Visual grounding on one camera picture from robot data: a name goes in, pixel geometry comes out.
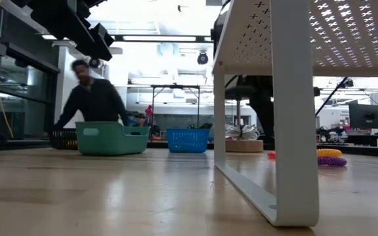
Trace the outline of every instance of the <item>glass wall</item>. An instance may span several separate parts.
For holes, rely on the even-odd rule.
[[[53,123],[56,75],[10,56],[0,62],[0,131],[15,140],[40,139]]]

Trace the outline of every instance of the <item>man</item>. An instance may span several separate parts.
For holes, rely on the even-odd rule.
[[[144,114],[138,114],[135,115],[136,118],[136,124],[133,125],[133,127],[143,127],[145,125],[145,115]]]
[[[115,87],[105,79],[90,76],[89,65],[84,60],[72,63],[79,85],[70,94],[55,129],[63,128],[79,110],[85,121],[117,122],[120,115],[123,125],[128,125],[125,106]]]

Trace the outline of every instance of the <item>desk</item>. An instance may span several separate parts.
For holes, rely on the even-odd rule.
[[[369,145],[377,147],[378,134],[374,135],[348,135],[346,142],[356,145]]]

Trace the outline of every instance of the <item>white metal frame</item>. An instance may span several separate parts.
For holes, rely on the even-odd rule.
[[[319,217],[319,195],[309,0],[270,2],[273,32],[270,66],[273,68],[274,76],[278,153],[276,196],[266,192],[225,163],[224,75],[235,72],[246,74],[246,71],[249,71],[250,75],[263,75],[264,71],[261,65],[245,62],[243,66],[238,61],[229,59],[231,55],[225,51],[228,47],[237,47],[237,42],[232,39],[231,34],[234,33],[232,29],[243,27],[236,25],[236,18],[242,14],[240,11],[244,8],[243,4],[249,3],[242,0],[232,1],[215,58],[215,165],[274,226],[314,226]]]

